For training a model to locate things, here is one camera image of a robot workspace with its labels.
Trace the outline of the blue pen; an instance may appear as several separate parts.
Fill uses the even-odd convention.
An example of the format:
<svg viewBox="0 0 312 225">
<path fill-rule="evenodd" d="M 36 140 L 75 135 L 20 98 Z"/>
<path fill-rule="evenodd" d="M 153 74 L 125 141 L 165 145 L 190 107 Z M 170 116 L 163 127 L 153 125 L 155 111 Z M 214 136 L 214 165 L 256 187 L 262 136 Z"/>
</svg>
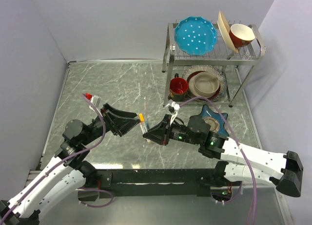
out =
<svg viewBox="0 0 312 225">
<path fill-rule="evenodd" d="M 145 124 L 146 124 L 147 131 L 149 131 L 150 126 L 149 126 L 149 121 L 147 119 L 145 120 Z"/>
</svg>

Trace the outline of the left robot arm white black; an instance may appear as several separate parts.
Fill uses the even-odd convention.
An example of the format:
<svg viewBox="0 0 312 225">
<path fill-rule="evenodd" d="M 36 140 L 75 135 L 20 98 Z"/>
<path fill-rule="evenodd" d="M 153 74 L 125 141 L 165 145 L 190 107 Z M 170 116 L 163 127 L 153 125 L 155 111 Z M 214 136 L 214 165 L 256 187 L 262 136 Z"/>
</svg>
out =
<svg viewBox="0 0 312 225">
<path fill-rule="evenodd" d="M 74 119 L 66 124 L 64 142 L 47 166 L 20 193 L 0 202 L 2 225 L 37 225 L 51 207 L 81 187 L 97 186 L 97 169 L 85 161 L 91 142 L 102 142 L 105 134 L 124 136 L 139 124 L 136 113 L 104 104 L 89 125 Z"/>
</svg>

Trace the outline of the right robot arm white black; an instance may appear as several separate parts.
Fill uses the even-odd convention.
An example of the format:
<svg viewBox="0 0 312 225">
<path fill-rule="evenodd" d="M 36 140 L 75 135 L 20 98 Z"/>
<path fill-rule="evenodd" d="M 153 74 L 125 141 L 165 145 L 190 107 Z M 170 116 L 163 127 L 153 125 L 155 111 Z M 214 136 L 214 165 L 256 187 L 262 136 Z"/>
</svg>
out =
<svg viewBox="0 0 312 225">
<path fill-rule="evenodd" d="M 181 125 L 167 114 L 143 137 L 164 146 L 170 140 L 197 145 L 203 156 L 225 164 L 224 169 L 213 173 L 218 185 L 251 180 L 252 183 L 274 185 L 277 191 L 290 197 L 301 196 L 303 165 L 296 152 L 276 153 L 237 143 L 211 131 L 200 115 L 191 116 L 187 125 Z"/>
</svg>

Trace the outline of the white pen yellow tip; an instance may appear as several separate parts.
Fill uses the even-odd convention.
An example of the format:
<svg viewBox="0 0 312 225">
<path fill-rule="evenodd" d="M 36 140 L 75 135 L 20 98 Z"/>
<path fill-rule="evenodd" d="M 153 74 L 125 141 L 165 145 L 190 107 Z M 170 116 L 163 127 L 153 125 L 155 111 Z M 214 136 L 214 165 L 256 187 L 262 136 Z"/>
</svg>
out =
<svg viewBox="0 0 312 225">
<path fill-rule="evenodd" d="M 142 134 L 145 134 L 146 131 L 145 131 L 144 127 L 143 127 L 142 122 L 140 122 L 139 126 L 140 126 L 140 128 L 141 128 Z"/>
</svg>

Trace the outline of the yellow pen cap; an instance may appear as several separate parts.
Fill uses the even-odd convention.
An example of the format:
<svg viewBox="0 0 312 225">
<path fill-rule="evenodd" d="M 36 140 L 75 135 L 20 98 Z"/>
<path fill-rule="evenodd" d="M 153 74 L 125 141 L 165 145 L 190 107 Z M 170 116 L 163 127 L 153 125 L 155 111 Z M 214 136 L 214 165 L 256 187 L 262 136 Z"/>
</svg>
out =
<svg viewBox="0 0 312 225">
<path fill-rule="evenodd" d="M 142 113 L 139 114 L 139 118 L 140 118 L 140 121 L 141 121 L 141 122 L 144 122 L 144 121 L 145 121 L 145 120 L 144 120 L 144 116 L 143 116 Z"/>
</svg>

